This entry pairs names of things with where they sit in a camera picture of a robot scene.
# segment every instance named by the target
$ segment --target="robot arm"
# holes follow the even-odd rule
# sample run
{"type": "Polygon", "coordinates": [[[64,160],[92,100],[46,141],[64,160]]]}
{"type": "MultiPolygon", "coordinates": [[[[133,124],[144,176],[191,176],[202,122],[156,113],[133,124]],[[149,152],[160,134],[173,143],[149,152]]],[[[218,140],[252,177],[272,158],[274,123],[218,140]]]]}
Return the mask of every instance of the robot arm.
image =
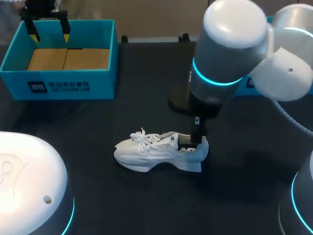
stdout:
{"type": "Polygon", "coordinates": [[[249,0],[216,0],[208,7],[189,84],[170,96],[174,111],[195,117],[192,142],[201,142],[205,119],[218,115],[243,76],[249,74],[272,100],[307,94],[313,81],[312,21],[313,7],[305,4],[283,8],[272,24],[249,0]]]}
{"type": "Polygon", "coordinates": [[[67,43],[70,25],[67,20],[67,10],[55,9],[55,0],[26,0],[25,7],[20,10],[21,19],[25,22],[28,34],[38,43],[40,35],[33,20],[39,18],[58,18],[61,23],[64,40],[67,43]]]}

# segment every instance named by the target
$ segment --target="shoe tongue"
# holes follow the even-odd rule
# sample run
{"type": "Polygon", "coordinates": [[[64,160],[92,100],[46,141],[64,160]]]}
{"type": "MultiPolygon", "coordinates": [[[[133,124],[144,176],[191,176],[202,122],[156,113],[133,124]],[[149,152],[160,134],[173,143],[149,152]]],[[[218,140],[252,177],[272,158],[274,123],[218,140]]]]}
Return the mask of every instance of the shoe tongue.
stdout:
{"type": "Polygon", "coordinates": [[[174,133],[169,137],[161,139],[156,144],[170,144],[174,149],[178,149],[178,133],[174,133]]]}

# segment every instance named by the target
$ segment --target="shoe sole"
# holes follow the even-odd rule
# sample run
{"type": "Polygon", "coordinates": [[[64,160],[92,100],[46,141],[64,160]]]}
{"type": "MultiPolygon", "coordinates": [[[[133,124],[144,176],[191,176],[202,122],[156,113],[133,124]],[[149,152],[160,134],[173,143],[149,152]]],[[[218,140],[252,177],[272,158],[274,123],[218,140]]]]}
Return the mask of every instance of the shoe sole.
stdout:
{"type": "MultiPolygon", "coordinates": [[[[116,160],[116,161],[119,164],[121,164],[123,167],[129,170],[134,170],[134,171],[139,171],[139,172],[148,172],[156,165],[160,163],[164,163],[164,162],[159,162],[157,164],[150,164],[146,166],[134,166],[134,165],[123,164],[119,160],[116,160]]],[[[188,162],[168,162],[168,163],[174,165],[176,168],[180,170],[185,170],[185,171],[190,171],[190,172],[201,172],[201,163],[188,163],[188,162]]]]}

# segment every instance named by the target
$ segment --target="cable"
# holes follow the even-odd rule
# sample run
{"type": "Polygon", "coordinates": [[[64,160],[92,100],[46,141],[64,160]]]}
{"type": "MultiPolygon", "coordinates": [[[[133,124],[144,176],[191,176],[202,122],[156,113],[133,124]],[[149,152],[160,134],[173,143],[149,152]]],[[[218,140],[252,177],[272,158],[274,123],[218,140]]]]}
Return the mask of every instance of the cable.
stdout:
{"type": "Polygon", "coordinates": [[[305,134],[312,136],[313,137],[313,131],[309,130],[308,128],[304,127],[303,125],[301,125],[299,122],[297,122],[295,119],[293,119],[293,117],[291,117],[283,108],[282,106],[280,106],[280,104],[274,100],[271,99],[271,101],[273,102],[274,106],[278,109],[279,112],[281,112],[281,114],[283,116],[285,116],[291,123],[293,123],[298,129],[300,129],[301,131],[303,131],[305,134]]]}

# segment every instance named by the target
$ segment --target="glowing blue light ring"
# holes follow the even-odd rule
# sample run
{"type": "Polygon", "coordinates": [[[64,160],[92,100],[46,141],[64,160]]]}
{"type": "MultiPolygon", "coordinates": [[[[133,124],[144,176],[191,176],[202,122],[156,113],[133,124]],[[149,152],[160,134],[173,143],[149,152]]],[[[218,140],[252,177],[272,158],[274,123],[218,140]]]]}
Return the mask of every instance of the glowing blue light ring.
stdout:
{"type": "Polygon", "coordinates": [[[313,234],[313,230],[307,225],[307,223],[303,220],[303,218],[301,217],[296,205],[295,205],[295,202],[294,202],[294,198],[293,198],[293,184],[294,184],[294,180],[296,178],[298,173],[296,173],[294,179],[293,179],[293,182],[292,182],[292,185],[291,185],[291,199],[292,199],[292,203],[293,203],[293,207],[294,207],[294,210],[295,212],[297,213],[299,219],[301,220],[301,222],[304,224],[304,226],[311,232],[311,234],[313,234]]]}
{"type": "Polygon", "coordinates": [[[75,200],[73,199],[73,211],[72,211],[72,215],[71,215],[71,217],[70,217],[70,219],[69,219],[69,222],[68,222],[68,224],[67,224],[67,227],[65,228],[64,232],[63,232],[61,235],[64,235],[64,234],[67,232],[67,230],[68,230],[68,228],[69,228],[69,226],[70,226],[70,224],[71,224],[71,222],[72,222],[73,216],[74,216],[74,209],[75,209],[75,200]]]}
{"type": "Polygon", "coordinates": [[[192,66],[194,67],[194,70],[196,71],[197,75],[205,82],[213,84],[215,86],[230,86],[233,85],[237,82],[239,82],[242,78],[239,78],[237,81],[234,82],[228,82],[228,83],[221,83],[221,82],[214,82],[208,78],[206,78],[205,76],[203,76],[200,71],[197,69],[196,63],[195,63],[195,58],[192,59],[192,66]]]}
{"type": "Polygon", "coordinates": [[[311,34],[310,32],[304,30],[304,29],[301,29],[301,28],[295,28],[295,27],[286,27],[284,29],[289,29],[289,30],[294,30],[294,31],[298,31],[298,32],[301,32],[301,33],[305,33],[306,35],[310,36],[311,38],[313,38],[313,34],[311,34]]]}

